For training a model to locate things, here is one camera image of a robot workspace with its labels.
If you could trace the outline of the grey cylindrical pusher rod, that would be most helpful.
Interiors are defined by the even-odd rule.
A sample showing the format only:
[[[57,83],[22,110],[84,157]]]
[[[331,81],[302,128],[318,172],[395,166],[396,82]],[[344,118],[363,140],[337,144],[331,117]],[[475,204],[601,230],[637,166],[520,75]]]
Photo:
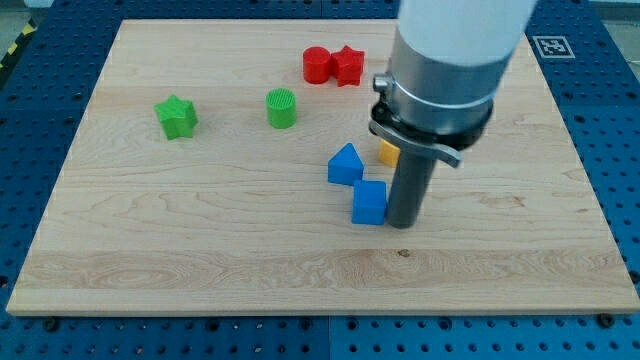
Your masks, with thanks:
[[[400,151],[386,211],[391,226],[406,229],[416,223],[435,164],[433,158]]]

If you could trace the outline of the black and grey tool clamp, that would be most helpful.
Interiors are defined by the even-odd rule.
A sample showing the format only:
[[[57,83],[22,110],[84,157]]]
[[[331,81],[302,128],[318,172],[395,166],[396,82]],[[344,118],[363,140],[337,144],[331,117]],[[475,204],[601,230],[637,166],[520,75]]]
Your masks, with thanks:
[[[451,167],[462,162],[461,152],[482,136],[493,112],[493,98],[470,104],[435,104],[414,96],[389,73],[373,77],[379,94],[371,109],[369,131],[403,154],[440,160]]]

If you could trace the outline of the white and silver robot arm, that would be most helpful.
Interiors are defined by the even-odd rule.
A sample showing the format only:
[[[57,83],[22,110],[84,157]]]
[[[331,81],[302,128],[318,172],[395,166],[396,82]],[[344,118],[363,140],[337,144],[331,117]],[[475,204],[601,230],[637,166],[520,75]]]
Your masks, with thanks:
[[[369,130],[399,148],[386,218],[417,220],[436,163],[456,168],[489,122],[536,0],[404,0]]]

